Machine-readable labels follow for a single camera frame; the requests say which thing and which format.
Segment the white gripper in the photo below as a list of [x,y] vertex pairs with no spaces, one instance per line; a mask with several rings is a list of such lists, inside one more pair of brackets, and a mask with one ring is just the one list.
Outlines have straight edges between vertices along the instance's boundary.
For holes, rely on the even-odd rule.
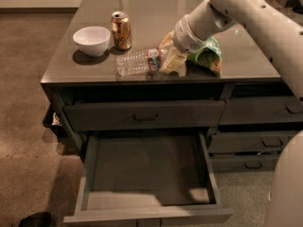
[[159,71],[169,74],[182,67],[187,60],[187,53],[196,53],[206,41],[199,39],[189,25],[189,15],[186,14],[176,23],[174,30],[169,32],[159,44],[161,66]]

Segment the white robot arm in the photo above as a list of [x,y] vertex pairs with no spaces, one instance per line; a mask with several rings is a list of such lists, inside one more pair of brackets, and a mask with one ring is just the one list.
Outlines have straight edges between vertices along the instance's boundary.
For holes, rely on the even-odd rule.
[[[265,0],[204,0],[167,37],[164,68],[179,67],[206,40],[242,25],[298,100],[303,98],[303,27]],[[264,227],[303,227],[303,131],[282,150],[269,193]]]

